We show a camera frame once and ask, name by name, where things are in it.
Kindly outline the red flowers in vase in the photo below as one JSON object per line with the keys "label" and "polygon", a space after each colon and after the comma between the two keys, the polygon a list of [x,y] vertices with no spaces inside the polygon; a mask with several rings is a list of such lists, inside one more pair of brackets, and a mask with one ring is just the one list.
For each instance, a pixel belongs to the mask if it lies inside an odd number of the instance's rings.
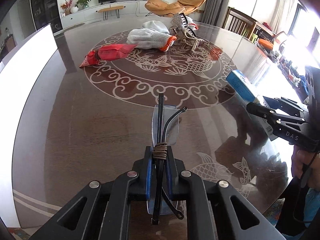
{"label": "red flowers in vase", "polygon": [[73,0],[65,0],[64,3],[60,4],[60,8],[64,11],[65,16],[71,13],[72,3],[73,3]]}

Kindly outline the small wooden bench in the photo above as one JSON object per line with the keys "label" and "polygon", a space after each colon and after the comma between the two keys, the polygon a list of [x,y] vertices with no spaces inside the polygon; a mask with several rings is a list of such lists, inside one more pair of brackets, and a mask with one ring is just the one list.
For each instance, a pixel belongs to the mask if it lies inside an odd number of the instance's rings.
{"label": "small wooden bench", "polygon": [[125,6],[123,6],[123,5],[109,7],[109,8],[103,8],[103,9],[98,10],[98,13],[103,13],[103,20],[106,21],[106,20],[108,20],[109,13],[111,13],[112,11],[115,12],[116,18],[120,18],[120,10],[123,10],[124,8],[125,8]]}

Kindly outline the wooden dining chair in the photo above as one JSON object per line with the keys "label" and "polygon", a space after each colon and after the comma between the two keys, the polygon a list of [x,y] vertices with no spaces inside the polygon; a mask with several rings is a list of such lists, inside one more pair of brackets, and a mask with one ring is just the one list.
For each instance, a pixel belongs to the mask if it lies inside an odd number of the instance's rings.
{"label": "wooden dining chair", "polygon": [[256,26],[255,19],[235,8],[228,7],[222,28],[250,39]]}

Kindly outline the orange lounge chair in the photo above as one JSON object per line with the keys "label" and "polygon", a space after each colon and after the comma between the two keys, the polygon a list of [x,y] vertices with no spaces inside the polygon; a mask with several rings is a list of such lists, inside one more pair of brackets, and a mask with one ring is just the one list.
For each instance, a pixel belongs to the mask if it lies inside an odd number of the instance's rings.
{"label": "orange lounge chair", "polygon": [[145,8],[154,15],[160,17],[172,17],[175,14],[189,15],[201,7],[206,0],[177,0],[167,3],[163,0],[148,0]]}

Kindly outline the black white hair claw clip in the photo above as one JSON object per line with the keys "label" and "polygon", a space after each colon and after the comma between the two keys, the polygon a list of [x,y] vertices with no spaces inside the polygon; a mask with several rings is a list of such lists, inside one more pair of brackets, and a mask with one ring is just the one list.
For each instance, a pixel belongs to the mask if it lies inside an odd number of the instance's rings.
{"label": "black white hair claw clip", "polygon": [[186,16],[184,13],[180,13],[180,17],[182,19],[183,25],[188,26],[192,31],[195,31],[199,28],[191,17]]}

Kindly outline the blue white small box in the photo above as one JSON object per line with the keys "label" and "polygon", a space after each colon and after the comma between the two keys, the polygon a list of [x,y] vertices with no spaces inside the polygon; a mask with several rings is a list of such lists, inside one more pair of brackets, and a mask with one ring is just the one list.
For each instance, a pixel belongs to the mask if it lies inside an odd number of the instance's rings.
{"label": "blue white small box", "polygon": [[[246,104],[253,102],[264,107],[270,107],[263,96],[258,93],[257,88],[250,83],[249,79],[240,70],[231,71],[226,77],[226,81]],[[272,126],[267,123],[266,119],[257,116],[257,120],[271,141],[277,139],[277,136],[273,134]]]}

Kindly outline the green plant by flowers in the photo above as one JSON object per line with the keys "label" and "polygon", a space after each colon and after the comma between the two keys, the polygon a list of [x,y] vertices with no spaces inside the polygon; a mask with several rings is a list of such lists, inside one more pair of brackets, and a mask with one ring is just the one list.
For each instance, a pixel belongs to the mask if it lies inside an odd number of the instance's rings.
{"label": "green plant by flowers", "polygon": [[89,3],[91,2],[92,0],[78,0],[76,2],[76,6],[79,7],[81,6],[83,9],[89,7]]}

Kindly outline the red snack packet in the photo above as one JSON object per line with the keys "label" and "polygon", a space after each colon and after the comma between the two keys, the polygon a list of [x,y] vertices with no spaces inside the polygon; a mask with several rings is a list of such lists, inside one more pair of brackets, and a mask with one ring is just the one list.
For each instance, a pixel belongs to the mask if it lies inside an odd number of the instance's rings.
{"label": "red snack packet", "polygon": [[136,46],[136,44],[109,44],[91,50],[80,64],[80,68],[98,65],[100,61],[114,61],[125,58]]}

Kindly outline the white tv cabinet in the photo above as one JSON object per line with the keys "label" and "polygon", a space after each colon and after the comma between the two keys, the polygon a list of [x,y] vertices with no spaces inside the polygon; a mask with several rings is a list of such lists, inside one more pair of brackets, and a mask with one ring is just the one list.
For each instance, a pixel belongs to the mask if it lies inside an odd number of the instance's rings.
{"label": "white tv cabinet", "polygon": [[124,16],[146,16],[149,11],[145,7],[146,1],[127,1],[97,5],[81,9],[67,16],[61,17],[63,29],[104,20],[113,20]]}

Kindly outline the white knit glove orange cuff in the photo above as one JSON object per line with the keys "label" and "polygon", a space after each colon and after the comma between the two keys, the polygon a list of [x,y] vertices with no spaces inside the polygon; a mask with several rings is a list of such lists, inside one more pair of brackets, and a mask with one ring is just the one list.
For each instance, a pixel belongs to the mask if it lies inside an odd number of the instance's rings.
{"label": "white knit glove orange cuff", "polygon": [[127,44],[135,44],[139,49],[158,49],[168,51],[177,40],[176,36],[153,29],[133,29],[127,36]]}

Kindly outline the white storage bin wall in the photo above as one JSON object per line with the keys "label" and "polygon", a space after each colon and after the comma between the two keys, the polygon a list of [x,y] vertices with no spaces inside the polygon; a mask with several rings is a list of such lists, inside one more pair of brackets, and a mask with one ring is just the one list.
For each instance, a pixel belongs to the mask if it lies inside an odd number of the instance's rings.
{"label": "white storage bin wall", "polygon": [[37,78],[56,50],[48,24],[23,40],[1,61],[1,219],[10,228],[20,227],[12,188],[18,124]]}

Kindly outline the rimless glasses with black temples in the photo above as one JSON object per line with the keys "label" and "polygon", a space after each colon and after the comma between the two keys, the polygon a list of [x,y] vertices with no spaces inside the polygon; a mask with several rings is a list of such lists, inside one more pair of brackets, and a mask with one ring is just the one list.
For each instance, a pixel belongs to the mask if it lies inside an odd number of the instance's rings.
{"label": "rimless glasses with black temples", "polygon": [[186,112],[187,107],[164,104],[164,94],[158,95],[158,104],[152,116],[152,146],[147,170],[147,210],[152,225],[158,225],[161,215],[175,215],[179,220],[184,218],[178,210],[178,169],[172,152],[172,144],[179,132],[178,116]]}

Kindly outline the grey curtain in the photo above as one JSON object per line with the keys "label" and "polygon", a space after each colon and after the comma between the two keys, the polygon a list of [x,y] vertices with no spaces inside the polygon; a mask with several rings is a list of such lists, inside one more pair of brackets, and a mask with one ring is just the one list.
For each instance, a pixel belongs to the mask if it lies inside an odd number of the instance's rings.
{"label": "grey curtain", "polygon": [[222,2],[223,0],[206,0],[201,22],[215,25],[219,17]]}

